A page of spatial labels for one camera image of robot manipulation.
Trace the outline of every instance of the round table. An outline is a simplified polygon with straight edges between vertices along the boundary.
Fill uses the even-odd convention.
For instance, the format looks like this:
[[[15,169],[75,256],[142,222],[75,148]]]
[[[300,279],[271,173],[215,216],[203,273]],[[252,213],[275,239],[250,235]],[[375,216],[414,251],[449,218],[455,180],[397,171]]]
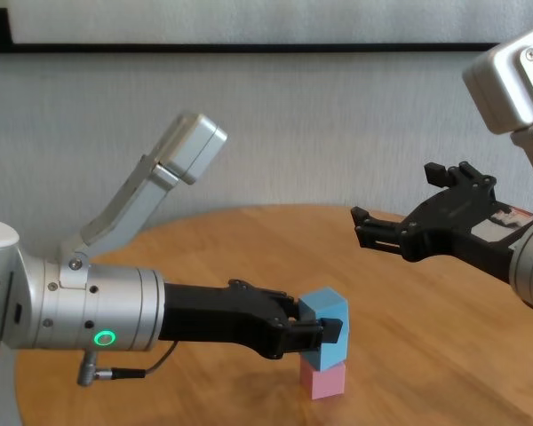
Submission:
[[[21,351],[27,426],[533,425],[533,311],[454,258],[410,264],[359,248],[347,208],[214,212],[146,231],[98,261],[182,284],[336,289],[351,317],[346,393],[312,401],[298,384],[298,354],[273,361],[234,344],[180,343],[146,380],[90,388],[76,385],[80,351]],[[148,367],[167,347],[105,352],[99,365]]]

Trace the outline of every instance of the green led ring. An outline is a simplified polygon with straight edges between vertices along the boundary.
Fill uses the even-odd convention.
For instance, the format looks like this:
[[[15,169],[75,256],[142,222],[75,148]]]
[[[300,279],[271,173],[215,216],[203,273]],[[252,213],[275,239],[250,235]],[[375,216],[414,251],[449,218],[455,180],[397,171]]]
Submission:
[[[106,336],[109,337],[109,341],[103,342],[104,340],[106,340]],[[116,342],[116,334],[115,332],[110,330],[99,331],[93,338],[93,341],[98,346],[109,346],[110,344]]]

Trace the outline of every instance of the label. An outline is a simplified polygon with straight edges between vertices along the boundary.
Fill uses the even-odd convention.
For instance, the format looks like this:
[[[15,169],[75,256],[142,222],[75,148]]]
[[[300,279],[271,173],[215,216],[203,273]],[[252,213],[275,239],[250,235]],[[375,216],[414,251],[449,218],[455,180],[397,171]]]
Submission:
[[[486,242],[498,242],[531,222],[533,222],[531,213],[511,207],[509,213],[499,210],[488,219],[481,221],[472,228],[472,235]]]

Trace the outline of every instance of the white wall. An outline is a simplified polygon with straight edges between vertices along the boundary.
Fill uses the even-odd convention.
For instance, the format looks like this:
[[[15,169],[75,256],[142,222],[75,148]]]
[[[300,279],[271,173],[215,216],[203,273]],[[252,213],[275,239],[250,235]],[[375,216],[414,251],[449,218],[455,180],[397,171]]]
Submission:
[[[17,43],[496,43],[533,0],[8,0]]]
[[[423,165],[468,160],[533,209],[533,171],[485,129],[471,53],[0,56],[0,220],[37,253],[96,216],[171,118],[206,113],[229,142],[154,225],[237,205],[312,202],[408,213]]]

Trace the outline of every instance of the pink block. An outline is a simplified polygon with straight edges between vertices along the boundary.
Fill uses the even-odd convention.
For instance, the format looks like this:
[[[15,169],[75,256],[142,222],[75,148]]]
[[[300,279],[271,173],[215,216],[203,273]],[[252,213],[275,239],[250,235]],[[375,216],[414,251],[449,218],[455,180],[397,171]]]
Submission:
[[[300,384],[311,399],[341,395],[346,388],[346,364],[340,362],[324,371],[316,371],[300,355]]]

